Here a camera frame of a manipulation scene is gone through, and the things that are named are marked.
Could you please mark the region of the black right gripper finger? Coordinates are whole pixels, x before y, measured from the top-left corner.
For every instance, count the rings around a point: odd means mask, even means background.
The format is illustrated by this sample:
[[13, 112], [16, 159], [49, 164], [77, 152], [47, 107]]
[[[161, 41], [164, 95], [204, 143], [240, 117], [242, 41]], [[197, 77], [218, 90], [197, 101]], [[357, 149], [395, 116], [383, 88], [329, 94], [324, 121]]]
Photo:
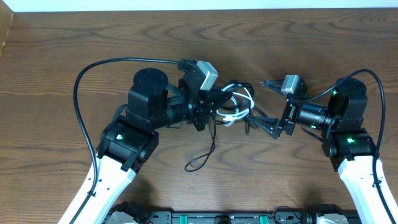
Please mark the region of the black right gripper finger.
[[282, 132], [277, 118], [248, 116], [248, 120], [263, 129], [273, 139], [277, 139]]
[[284, 80], [265, 80], [261, 81], [261, 85], [264, 88], [267, 88], [269, 90], [272, 90], [276, 93], [282, 93], [282, 85], [283, 85]]

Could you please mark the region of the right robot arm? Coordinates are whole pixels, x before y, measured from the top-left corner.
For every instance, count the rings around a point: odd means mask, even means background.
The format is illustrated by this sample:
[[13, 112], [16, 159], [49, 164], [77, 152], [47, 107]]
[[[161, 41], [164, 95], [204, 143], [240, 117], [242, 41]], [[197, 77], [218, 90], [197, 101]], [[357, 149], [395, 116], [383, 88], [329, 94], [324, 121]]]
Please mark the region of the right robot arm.
[[298, 124], [320, 130], [323, 152], [348, 189], [361, 222], [397, 223], [397, 203], [379, 158], [381, 142], [373, 141], [362, 127], [366, 85], [352, 77], [339, 79], [329, 90], [327, 105], [309, 98], [307, 85], [298, 75], [263, 85], [287, 100], [282, 117], [249, 116], [248, 121], [274, 139], [282, 132], [291, 135]]

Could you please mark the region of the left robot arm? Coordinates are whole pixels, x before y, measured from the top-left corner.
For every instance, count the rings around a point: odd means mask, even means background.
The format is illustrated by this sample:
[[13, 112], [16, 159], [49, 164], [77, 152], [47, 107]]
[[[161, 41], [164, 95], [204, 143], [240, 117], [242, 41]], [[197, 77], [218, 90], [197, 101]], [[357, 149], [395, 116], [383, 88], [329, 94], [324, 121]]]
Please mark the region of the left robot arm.
[[179, 86], [172, 86], [156, 68], [134, 75], [128, 103], [119, 107], [102, 132], [89, 173], [60, 223], [102, 223], [158, 146], [159, 128], [186, 121], [204, 130], [232, 93], [187, 85], [200, 82], [201, 78], [186, 74]]

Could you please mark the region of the brown cardboard panel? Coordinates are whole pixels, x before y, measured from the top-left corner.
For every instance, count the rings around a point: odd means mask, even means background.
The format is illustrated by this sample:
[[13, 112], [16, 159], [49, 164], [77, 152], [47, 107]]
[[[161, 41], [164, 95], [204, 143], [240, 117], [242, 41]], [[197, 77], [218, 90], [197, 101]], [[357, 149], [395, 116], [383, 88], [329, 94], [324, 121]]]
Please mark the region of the brown cardboard panel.
[[9, 6], [1, 0], [0, 7], [0, 54], [4, 50], [6, 41], [9, 35], [11, 24], [14, 18], [14, 12], [9, 8]]

